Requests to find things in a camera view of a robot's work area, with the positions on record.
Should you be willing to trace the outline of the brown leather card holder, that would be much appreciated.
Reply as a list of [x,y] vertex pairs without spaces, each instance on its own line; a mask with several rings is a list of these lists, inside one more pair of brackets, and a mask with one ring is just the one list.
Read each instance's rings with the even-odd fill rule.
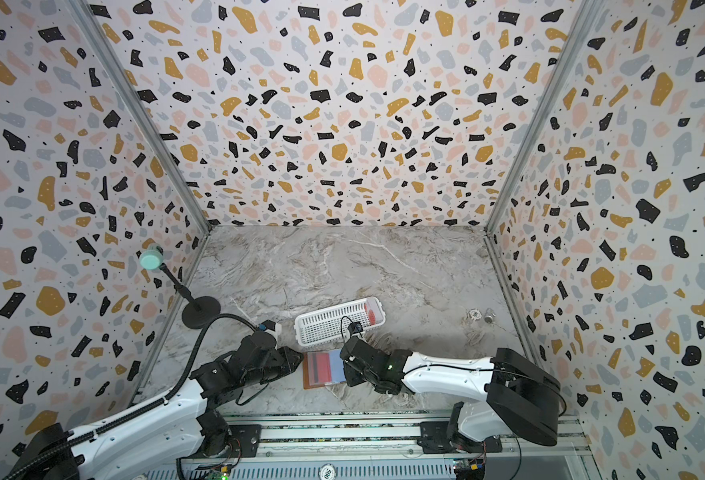
[[346,382],[340,350],[308,352],[302,362],[304,390],[312,390]]

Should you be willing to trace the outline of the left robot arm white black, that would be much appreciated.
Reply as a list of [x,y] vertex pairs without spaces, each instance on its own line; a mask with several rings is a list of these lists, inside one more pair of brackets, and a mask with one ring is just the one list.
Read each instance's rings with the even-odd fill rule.
[[238,349],[186,368],[172,389],[120,414],[71,430],[58,423],[40,430],[8,478],[130,479],[194,454],[240,457],[248,442],[218,409],[240,401],[252,385],[266,387],[296,372],[302,360],[302,353],[256,330]]

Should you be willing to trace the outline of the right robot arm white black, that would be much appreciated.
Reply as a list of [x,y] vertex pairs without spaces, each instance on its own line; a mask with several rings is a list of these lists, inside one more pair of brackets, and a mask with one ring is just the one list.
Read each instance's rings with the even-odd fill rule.
[[349,386],[368,383],[385,395],[459,397],[446,435],[465,451],[506,434],[545,447],[557,444],[559,418],[565,413],[560,383],[512,349],[499,348],[486,358],[449,359],[410,350],[386,353],[352,337],[340,359]]

